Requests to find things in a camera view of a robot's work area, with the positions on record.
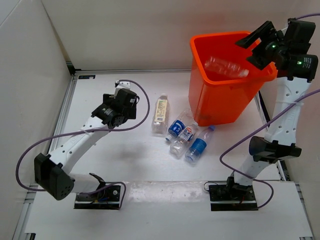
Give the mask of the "clear unlabeled plastic bottle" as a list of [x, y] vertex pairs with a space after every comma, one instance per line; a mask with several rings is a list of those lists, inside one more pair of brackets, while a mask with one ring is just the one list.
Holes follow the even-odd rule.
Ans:
[[214, 56], [204, 63], [204, 69], [232, 79], [245, 78], [250, 73], [248, 69], [237, 63]]

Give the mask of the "yellow label plastic bottle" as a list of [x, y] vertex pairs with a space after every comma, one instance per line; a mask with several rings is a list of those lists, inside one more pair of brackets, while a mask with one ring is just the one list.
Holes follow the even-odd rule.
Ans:
[[170, 103], [168, 95], [162, 93], [155, 102], [155, 109], [151, 123], [153, 135], [164, 135], [169, 121]]

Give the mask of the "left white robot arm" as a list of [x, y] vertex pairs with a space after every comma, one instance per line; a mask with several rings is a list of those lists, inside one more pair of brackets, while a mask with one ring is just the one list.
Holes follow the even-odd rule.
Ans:
[[94, 200], [102, 199], [106, 182], [94, 173], [74, 174], [72, 169], [110, 130], [136, 118], [138, 101], [137, 94], [125, 88], [117, 90], [115, 94], [104, 94], [102, 104], [91, 113], [79, 135], [72, 135], [47, 155], [40, 153], [35, 157], [36, 183], [58, 201], [70, 193], [84, 193]]

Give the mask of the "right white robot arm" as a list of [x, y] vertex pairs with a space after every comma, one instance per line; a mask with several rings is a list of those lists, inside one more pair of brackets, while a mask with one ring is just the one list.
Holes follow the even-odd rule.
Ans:
[[298, 18], [288, 19], [286, 31], [276, 30], [271, 21], [266, 21], [235, 42], [237, 46], [247, 49], [260, 40], [247, 61], [259, 70], [274, 63], [277, 96], [265, 136], [258, 137], [255, 133], [248, 136], [249, 155], [240, 169], [233, 170], [227, 179], [224, 193], [230, 200], [245, 196], [266, 167], [279, 160], [297, 158], [302, 152], [296, 146], [296, 128], [302, 99], [315, 78], [319, 62], [316, 55], [308, 54], [315, 29], [314, 22]]

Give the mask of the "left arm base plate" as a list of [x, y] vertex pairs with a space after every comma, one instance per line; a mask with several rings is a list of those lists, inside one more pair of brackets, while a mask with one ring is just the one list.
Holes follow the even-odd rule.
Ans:
[[94, 194], [77, 193], [73, 208], [75, 210], [120, 210], [127, 191], [124, 182], [106, 182]]

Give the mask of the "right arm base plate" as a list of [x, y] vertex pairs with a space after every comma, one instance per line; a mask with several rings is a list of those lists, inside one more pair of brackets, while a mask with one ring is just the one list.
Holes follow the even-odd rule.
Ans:
[[258, 205], [252, 186], [246, 190], [228, 189], [226, 183], [206, 181], [203, 184], [209, 193], [210, 210], [212, 212], [257, 211]]

